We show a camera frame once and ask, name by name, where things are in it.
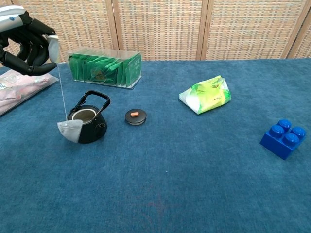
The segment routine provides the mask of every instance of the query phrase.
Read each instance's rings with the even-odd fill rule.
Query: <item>plastic bag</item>
[[[204,113],[228,103],[231,93],[220,75],[193,85],[179,94],[179,99],[196,114]]]
[[[0,75],[0,116],[56,81],[50,74],[28,76],[14,70]]]

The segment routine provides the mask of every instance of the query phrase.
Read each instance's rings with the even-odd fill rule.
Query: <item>green packet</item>
[[[231,93],[225,79],[218,75],[196,83],[180,93],[179,99],[196,114],[201,114],[228,103],[231,100]]]

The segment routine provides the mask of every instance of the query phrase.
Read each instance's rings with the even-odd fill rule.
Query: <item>black robotic glove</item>
[[[17,56],[4,51],[9,38],[20,44]],[[0,7],[0,62],[4,66],[23,75],[43,75],[57,66],[58,52],[53,28],[32,19],[22,6]]]

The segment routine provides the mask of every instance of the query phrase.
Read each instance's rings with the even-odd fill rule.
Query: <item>tissue pack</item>
[[[141,78],[139,52],[79,47],[67,62],[75,81],[133,89]]]
[[[225,79],[218,75],[196,83],[180,93],[179,99],[196,114],[201,114],[228,103],[231,100],[231,93]]]

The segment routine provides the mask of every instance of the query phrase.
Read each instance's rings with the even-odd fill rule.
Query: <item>lego stud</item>
[[[306,131],[300,127],[295,127],[291,130],[291,133],[294,133],[298,136],[299,139],[302,139],[306,136]]]
[[[288,120],[280,120],[278,123],[277,123],[279,126],[282,126],[282,128],[284,129],[285,132],[287,132],[290,127],[292,126],[291,122],[289,122]]]
[[[299,142],[299,138],[296,134],[287,133],[283,138],[283,142],[285,145],[293,147]]]
[[[279,125],[274,125],[270,128],[269,133],[272,137],[282,137],[284,129]]]

